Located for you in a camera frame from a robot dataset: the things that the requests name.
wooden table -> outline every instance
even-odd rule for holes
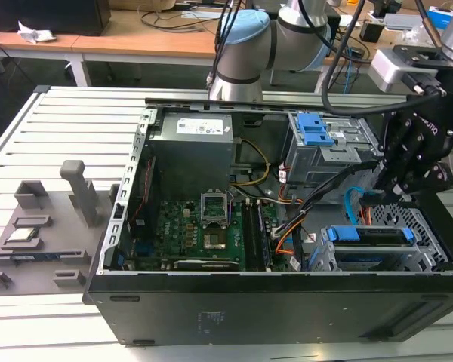
[[[366,3],[360,20],[367,19],[367,13],[372,8],[373,5],[370,2]],[[339,9],[352,14],[356,6],[345,5],[344,2]],[[179,13],[162,14],[162,17],[169,18],[177,14]],[[415,12],[401,10],[401,14],[415,14]],[[153,22],[155,15],[151,14],[147,19]],[[169,21],[160,20],[157,25],[175,26],[194,21],[196,19],[175,17]],[[214,33],[217,21],[208,22],[205,27]],[[359,30],[360,27],[356,28],[354,37],[359,37]],[[371,57],[374,56],[376,49],[392,46],[398,34],[399,32],[384,30],[378,43],[366,43],[371,51]],[[91,85],[86,61],[210,66],[214,59],[214,35],[206,29],[184,34],[163,32],[142,24],[136,11],[112,11],[109,25],[102,36],[61,34],[56,36],[56,41],[30,44],[16,33],[0,33],[0,45],[11,57],[68,60],[78,86]],[[331,57],[326,58],[324,65],[320,68],[321,75],[316,91],[320,90],[320,84],[331,61]]]

table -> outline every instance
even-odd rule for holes
[[[66,158],[84,161],[85,176],[93,179],[95,189],[107,190],[117,183],[144,98],[167,95],[171,90],[77,87],[52,87],[34,93],[0,139],[0,234],[17,206],[13,193],[22,179],[40,178],[48,191],[70,191],[59,175]],[[203,90],[176,90],[173,96],[203,100],[207,94]],[[264,92],[263,98],[280,103],[321,104],[318,94]],[[331,96],[336,106],[376,106],[404,99],[389,95]],[[442,199],[453,215],[453,192],[442,194]],[[121,362],[262,362],[272,358],[298,362],[362,358],[393,361],[407,356],[411,356],[409,360],[452,360],[453,314],[403,343],[124,348],[98,310],[83,305],[79,294],[0,297],[0,360],[60,362],[104,356]]]
[[[364,6],[361,20],[368,17],[367,12],[373,5],[368,2]],[[352,14],[356,6],[344,5],[339,9]],[[415,14],[414,11],[401,10],[402,14]],[[165,14],[172,17],[178,13]],[[158,22],[163,26],[174,26],[190,23],[181,17],[175,17],[168,22]],[[217,21],[211,21],[205,26],[215,32]],[[379,43],[366,43],[374,56],[380,47],[390,47],[399,32],[383,31]],[[354,36],[359,37],[359,29]],[[162,32],[143,25],[136,11],[111,11],[109,25],[102,36],[57,35],[57,41],[50,43],[30,44],[15,33],[0,33],[0,45],[11,57],[67,60],[71,63],[75,82],[79,87],[91,85],[86,61],[123,62],[123,63],[163,63],[177,65],[210,66],[214,59],[214,36],[210,32],[195,32],[176,34]],[[320,85],[327,72],[332,57],[326,58],[320,68],[321,75],[316,86]]]

green motherboard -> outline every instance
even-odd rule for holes
[[[269,232],[278,223],[274,204],[262,205],[263,222]],[[133,246],[136,270],[170,270],[174,260],[234,262],[245,270],[242,203],[228,206],[229,225],[202,226],[200,201],[162,201],[154,241],[137,238]],[[222,203],[205,204],[205,214],[221,216]]]

aluminum workbench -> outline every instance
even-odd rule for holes
[[[35,92],[0,139],[0,234],[17,206],[21,180],[40,179],[48,191],[68,191],[66,159],[84,161],[95,189],[120,181],[144,99],[204,99],[202,90],[52,87]],[[338,106],[373,106],[398,96],[332,95]],[[319,105],[315,94],[266,92],[265,100]],[[453,192],[440,195],[453,216]],[[80,294],[0,297],[0,361],[267,361],[453,360],[453,314],[403,343],[209,345],[125,348]]]

motherboard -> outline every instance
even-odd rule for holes
[[[250,250],[249,244],[255,242],[252,235],[245,240],[245,230],[250,232],[252,229],[251,220],[244,220],[245,211],[250,207],[244,201],[228,203],[227,224],[220,225],[215,222],[205,224],[202,213],[220,216],[223,204],[218,200],[205,203],[203,208],[201,204],[200,200],[161,201],[153,240],[140,235],[134,240],[130,258],[134,269],[198,270],[202,263],[204,270],[248,270],[245,243]],[[254,223],[267,236],[279,222],[276,207],[271,203],[255,206],[260,207],[261,217],[256,216]]]

